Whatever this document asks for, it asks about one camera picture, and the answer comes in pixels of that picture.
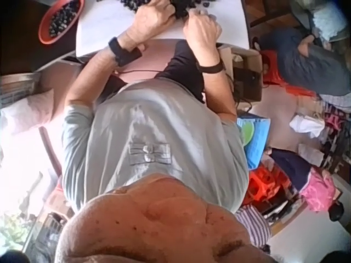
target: black wristwatch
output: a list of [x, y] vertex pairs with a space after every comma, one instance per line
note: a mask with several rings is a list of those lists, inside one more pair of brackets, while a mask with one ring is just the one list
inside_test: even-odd
[[224, 64], [223, 61], [220, 59], [219, 63], [217, 65], [211, 66], [211, 67], [202, 67], [199, 65], [199, 63], [196, 64], [197, 69], [201, 73], [207, 73], [207, 74], [216, 74], [219, 73], [220, 71], [224, 70]]
[[109, 41], [109, 47], [116, 56], [116, 61], [119, 67], [126, 66], [127, 64], [142, 56], [139, 48], [134, 48], [131, 52], [123, 49], [117, 41], [116, 37]]

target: green plate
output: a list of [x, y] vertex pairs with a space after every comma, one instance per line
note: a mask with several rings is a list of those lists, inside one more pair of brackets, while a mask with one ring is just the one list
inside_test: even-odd
[[245, 122], [241, 127], [241, 134], [244, 142], [244, 146], [246, 146], [253, 137], [254, 133], [254, 125], [252, 122]]

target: white table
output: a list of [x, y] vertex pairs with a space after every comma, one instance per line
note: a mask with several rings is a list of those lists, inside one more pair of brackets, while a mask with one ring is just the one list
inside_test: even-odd
[[[242, 0], [216, 0], [207, 9], [217, 17], [223, 32], [219, 43], [249, 49], [249, 39]], [[84, 56], [107, 46], [108, 41], [132, 24], [134, 13], [118, 0], [86, 0], [78, 21], [76, 56]], [[157, 39], [184, 39], [182, 21], [177, 21]]]

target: orange bowl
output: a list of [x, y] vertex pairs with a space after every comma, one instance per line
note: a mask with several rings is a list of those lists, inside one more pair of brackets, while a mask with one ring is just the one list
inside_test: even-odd
[[65, 4], [68, 2], [71, 2], [71, 0], [58, 0], [53, 6], [49, 8], [49, 10], [45, 13], [42, 21], [40, 22], [39, 25], [39, 39], [40, 42], [43, 44], [49, 45], [52, 43], [55, 43], [57, 40], [59, 40], [72, 26], [73, 24], [77, 21], [79, 15], [81, 14], [83, 7], [84, 7], [84, 0], [80, 0], [81, 6], [79, 7], [79, 10], [77, 12], [77, 15], [72, 19], [69, 25], [67, 25], [66, 29], [59, 34], [56, 37], [51, 37], [49, 34], [49, 28], [50, 28], [50, 23], [51, 23], [51, 17], [61, 9]]

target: striped shirt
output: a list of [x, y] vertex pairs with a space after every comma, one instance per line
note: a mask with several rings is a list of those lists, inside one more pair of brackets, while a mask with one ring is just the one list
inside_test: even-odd
[[266, 245], [271, 237], [270, 227], [256, 207], [251, 204], [244, 205], [234, 215], [247, 229], [251, 243], [255, 247]]

